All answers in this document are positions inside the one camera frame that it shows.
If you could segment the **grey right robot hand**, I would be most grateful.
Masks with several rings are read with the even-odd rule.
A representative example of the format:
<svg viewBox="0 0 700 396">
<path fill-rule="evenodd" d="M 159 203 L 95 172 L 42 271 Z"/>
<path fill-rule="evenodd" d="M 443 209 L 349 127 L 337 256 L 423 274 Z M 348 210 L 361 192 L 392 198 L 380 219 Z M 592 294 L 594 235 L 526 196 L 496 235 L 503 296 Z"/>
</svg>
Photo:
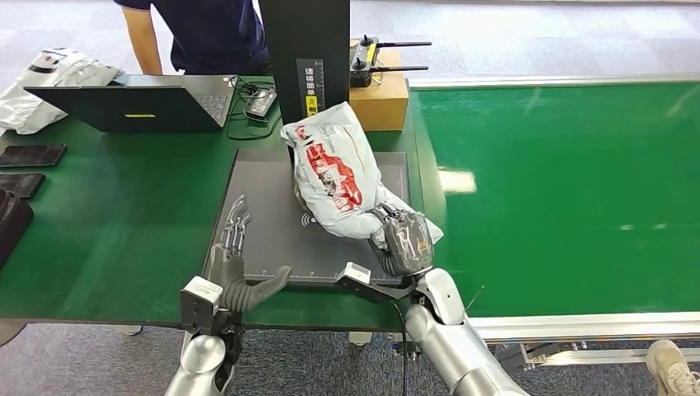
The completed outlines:
<svg viewBox="0 0 700 396">
<path fill-rule="evenodd" d="M 433 240 L 423 213 L 380 204 L 370 212 L 381 222 L 385 246 L 370 240 L 383 271 L 393 277 L 416 276 L 433 268 Z"/>
</svg>

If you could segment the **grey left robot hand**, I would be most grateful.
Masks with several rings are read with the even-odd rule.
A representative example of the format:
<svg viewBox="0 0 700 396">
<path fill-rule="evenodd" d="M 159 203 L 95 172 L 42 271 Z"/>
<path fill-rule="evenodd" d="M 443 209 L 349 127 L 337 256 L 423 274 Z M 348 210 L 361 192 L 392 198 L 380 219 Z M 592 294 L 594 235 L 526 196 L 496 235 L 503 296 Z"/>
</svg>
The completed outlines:
<svg viewBox="0 0 700 396">
<path fill-rule="evenodd" d="M 281 266 L 276 274 L 256 285 L 244 276 L 244 240 L 251 221 L 246 195 L 239 196 L 224 217 L 220 241 L 210 250 L 210 280 L 223 288 L 220 306 L 232 313 L 242 314 L 283 290 L 291 277 L 292 268 Z"/>
</svg>

